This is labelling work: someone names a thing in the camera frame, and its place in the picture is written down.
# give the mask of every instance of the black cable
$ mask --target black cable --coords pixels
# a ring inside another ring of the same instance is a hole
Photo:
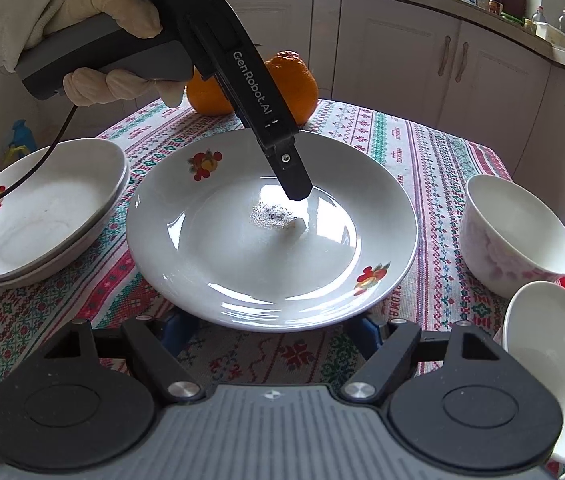
[[[49,156],[51,155],[51,152],[56,147],[56,145],[60,142],[62,136],[65,134],[65,130],[69,126],[69,123],[71,122],[74,114],[76,113],[77,108],[78,107],[76,105],[73,106],[73,108],[69,112],[69,115],[67,116],[67,119],[65,119],[65,123],[63,124],[60,131],[58,132],[58,135],[56,136],[54,141],[51,143],[51,146],[48,147],[47,152],[45,152],[45,154],[42,156],[42,158],[36,163],[36,165],[33,168],[31,168],[29,171],[27,171],[27,173],[25,173],[19,180],[17,180],[14,184],[12,184],[7,189],[5,189],[2,193],[0,193],[0,200],[2,200],[5,196],[7,196],[9,193],[11,193],[16,188],[20,187],[21,184],[23,184],[27,179],[29,179],[29,177],[31,177],[32,174],[34,174],[36,171],[38,171],[38,169],[44,164],[45,160],[47,160],[49,158]]]

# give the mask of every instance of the plate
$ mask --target plate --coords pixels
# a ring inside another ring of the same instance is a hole
[[[382,300],[418,244],[414,209],[372,158],[309,132],[313,182],[287,199],[250,129],[197,140],[143,179],[127,215],[146,280],[195,316],[242,330],[326,326]]]
[[[44,152],[3,170],[0,192]],[[82,237],[111,207],[125,172],[125,154],[109,140],[59,143],[38,171],[0,201],[0,281],[35,269]]]
[[[19,288],[21,286],[29,286],[33,285],[34,283],[42,282],[60,272],[69,264],[73,263],[73,261],[77,260],[79,256],[84,253],[91,245],[98,239],[102,230],[107,227],[109,221],[112,219],[116,211],[116,207],[118,205],[118,201],[124,195],[125,191],[127,190],[127,186],[129,185],[131,176],[131,168],[129,164],[127,164],[127,170],[125,173],[124,180],[122,181],[120,187],[118,188],[118,193],[114,199],[114,203],[112,203],[111,208],[104,213],[102,218],[96,220],[95,224],[93,224],[89,230],[83,235],[82,238],[79,238],[77,241],[73,243],[73,245],[69,246],[67,250],[61,252],[48,262],[45,262],[40,265],[40,267],[36,267],[34,270],[25,273],[22,276],[18,276],[17,278],[13,278],[10,280],[3,280],[0,282],[1,288]]]

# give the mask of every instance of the tablecloth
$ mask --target tablecloth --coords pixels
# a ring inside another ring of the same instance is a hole
[[[74,317],[102,328],[170,307],[134,266],[124,230],[128,203],[147,172],[170,153],[201,136],[241,127],[233,115],[202,117],[187,101],[175,109],[154,102],[102,134],[125,149],[131,183],[107,228],[77,261],[43,283],[0,289],[0,379]],[[402,184],[416,209],[421,237],[416,260],[375,310],[413,320],[424,330],[449,330],[467,319],[493,335],[506,303],[467,271],[458,233],[466,180],[477,173],[509,177],[494,152],[421,124],[329,101],[319,103],[305,128],[372,156]],[[205,384],[323,382],[337,388],[362,358],[341,326],[277,334],[203,323],[179,361]]]

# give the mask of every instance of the cabinet handle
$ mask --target cabinet handle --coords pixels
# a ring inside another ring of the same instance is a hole
[[[467,51],[469,50],[469,43],[465,41],[463,43],[463,58],[461,59],[461,67],[458,70],[458,75],[456,76],[456,83],[460,83],[461,79],[463,78],[463,72],[465,72],[465,68],[467,68]]]
[[[441,65],[438,69],[438,76],[442,77],[445,73],[445,67],[447,67],[447,60],[449,59],[449,46],[451,44],[450,36],[445,36],[445,51],[443,52],[443,58],[441,59]]]

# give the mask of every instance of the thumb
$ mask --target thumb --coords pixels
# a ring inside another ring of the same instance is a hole
[[[65,0],[44,33],[51,34],[100,12],[109,14],[137,38],[153,38],[162,30],[158,9],[149,0]]]

